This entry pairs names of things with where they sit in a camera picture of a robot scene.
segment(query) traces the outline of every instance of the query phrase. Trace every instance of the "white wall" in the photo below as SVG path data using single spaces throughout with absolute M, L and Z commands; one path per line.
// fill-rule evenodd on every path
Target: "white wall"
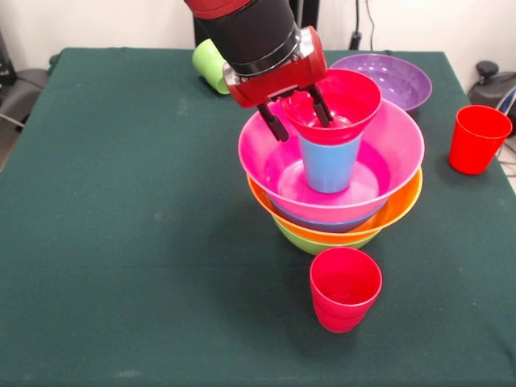
M 47 68 L 67 46 L 194 45 L 183 0 L 0 0 L 0 28 L 16 69 Z
M 361 47 L 370 23 L 361 3 Z M 445 51 L 461 84 L 474 65 L 495 60 L 516 70 L 516 0 L 369 0 L 375 49 Z M 355 0 L 321 0 L 324 48 L 346 48 Z M 47 67 L 63 47 L 191 48 L 192 20 L 183 0 L 0 0 L 0 28 L 17 69 Z
M 324 48 L 346 48 L 355 29 L 355 0 L 321 3 L 318 32 Z M 445 51 L 465 89 L 477 80 L 479 60 L 516 71 L 516 0 L 369 0 L 369 5 L 375 50 Z M 365 0 L 360 10 L 360 48 L 368 49 Z

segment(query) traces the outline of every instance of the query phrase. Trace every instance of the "blue cup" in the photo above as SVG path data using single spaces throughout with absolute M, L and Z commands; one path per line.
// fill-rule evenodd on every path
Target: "blue cup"
M 340 145 L 315 144 L 299 136 L 306 182 L 323 194 L 347 188 L 360 149 L 362 134 Z

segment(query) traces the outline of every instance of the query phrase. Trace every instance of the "stacked cups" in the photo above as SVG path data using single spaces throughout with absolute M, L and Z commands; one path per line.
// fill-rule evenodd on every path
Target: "stacked cups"
M 354 248 L 331 248 L 310 267 L 315 314 L 334 333 L 349 332 L 376 301 L 382 284 L 377 263 Z
M 372 79 L 349 70 L 329 69 L 318 87 L 331 111 L 329 127 L 319 122 L 306 92 L 283 100 L 283 108 L 299 133 L 306 182 L 334 194 L 349 185 L 362 131 L 380 108 L 381 92 Z

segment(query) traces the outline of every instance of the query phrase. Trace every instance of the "plastic bowl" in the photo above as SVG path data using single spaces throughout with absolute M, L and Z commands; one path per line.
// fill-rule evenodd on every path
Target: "plastic bowl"
M 415 176 L 400 190 L 398 190 L 366 223 L 357 227 L 355 230 L 346 233 L 315 231 L 289 222 L 276 212 L 276 209 L 265 191 L 263 191 L 250 177 L 248 177 L 248 184 L 255 199 L 274 217 L 275 220 L 296 236 L 317 243 L 351 244 L 374 236 L 377 232 L 395 224 L 395 222 L 409 213 L 421 194 L 422 171 L 419 169 Z
M 357 228 L 358 226 L 366 223 L 385 203 L 376 208 L 371 214 L 367 214 L 362 218 L 352 220 L 350 222 L 342 223 L 326 223 L 326 222 L 314 222 L 313 220 L 299 218 L 298 216 L 291 214 L 290 212 L 282 209 L 272 199 L 271 203 L 276 208 L 277 213 L 284 219 L 297 224 L 298 226 L 310 228 L 311 230 L 324 231 L 324 232 L 348 232 Z
M 240 162 L 278 206 L 300 218 L 325 223 L 363 218 L 404 186 L 422 163 L 424 142 L 418 125 L 403 109 L 383 101 L 363 132 L 348 188 L 319 193 L 306 183 L 297 131 L 279 103 L 270 104 L 270 109 L 285 124 L 289 140 L 276 141 L 254 114 L 240 133 Z
M 332 69 L 354 70 L 371 77 L 388 101 L 411 111 L 432 94 L 432 82 L 419 67 L 406 60 L 381 54 L 357 54 L 335 62 Z
M 314 101 L 306 91 L 281 100 L 289 121 L 312 143 L 337 145 L 354 139 L 380 108 L 380 88 L 356 71 L 328 69 L 317 86 L 334 118 L 329 127 L 319 122 Z
M 368 243 L 372 238 L 378 235 L 379 231 L 373 236 L 368 236 L 367 238 L 363 238 L 362 240 L 358 240 L 354 243 L 342 243 L 342 244 L 328 244 L 328 243 L 319 243 L 314 242 L 306 238 L 302 238 L 301 236 L 295 235 L 291 230 L 283 226 L 280 222 L 274 219 L 277 227 L 280 229 L 281 234 L 285 236 L 286 239 L 290 241 L 294 246 L 300 248 L 304 252 L 311 254 L 313 256 L 318 255 L 320 252 L 328 248 L 335 247 L 348 247 L 348 248 L 362 248 L 366 243 Z

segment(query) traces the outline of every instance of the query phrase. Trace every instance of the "magenta bowl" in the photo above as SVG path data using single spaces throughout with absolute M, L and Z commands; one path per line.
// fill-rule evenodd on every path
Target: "magenta bowl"
M 283 210 L 305 220 L 344 223 L 371 214 L 418 171 L 424 142 L 416 122 L 383 100 L 364 129 L 349 186 L 338 193 L 319 193 L 306 183 L 298 133 L 280 103 L 271 111 L 289 132 L 276 141 L 258 113 L 243 126 L 239 158 L 245 172 Z

